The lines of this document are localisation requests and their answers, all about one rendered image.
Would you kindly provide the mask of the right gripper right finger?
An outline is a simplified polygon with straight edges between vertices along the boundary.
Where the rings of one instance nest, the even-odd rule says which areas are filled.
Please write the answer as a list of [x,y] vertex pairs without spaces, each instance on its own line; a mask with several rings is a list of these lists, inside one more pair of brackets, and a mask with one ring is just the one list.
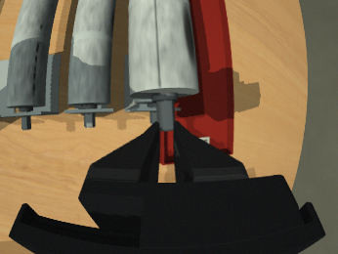
[[173,144],[176,183],[249,178],[242,162],[199,139],[179,121],[174,122]]

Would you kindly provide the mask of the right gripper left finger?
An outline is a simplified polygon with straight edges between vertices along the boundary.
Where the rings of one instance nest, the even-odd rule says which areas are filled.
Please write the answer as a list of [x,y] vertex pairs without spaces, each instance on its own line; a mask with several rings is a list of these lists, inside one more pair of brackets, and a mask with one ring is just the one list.
[[142,135],[92,163],[85,180],[101,178],[158,183],[159,159],[160,132],[159,123],[155,121]]

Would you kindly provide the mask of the red rectangular tray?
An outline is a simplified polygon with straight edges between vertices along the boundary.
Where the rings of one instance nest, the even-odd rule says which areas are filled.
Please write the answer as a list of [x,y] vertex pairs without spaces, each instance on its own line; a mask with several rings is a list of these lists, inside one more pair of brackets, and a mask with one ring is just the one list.
[[[189,0],[199,93],[174,102],[175,120],[226,154],[233,154],[232,49],[225,0]],[[165,155],[165,162],[164,162]],[[173,131],[160,132],[160,164],[174,164]]]

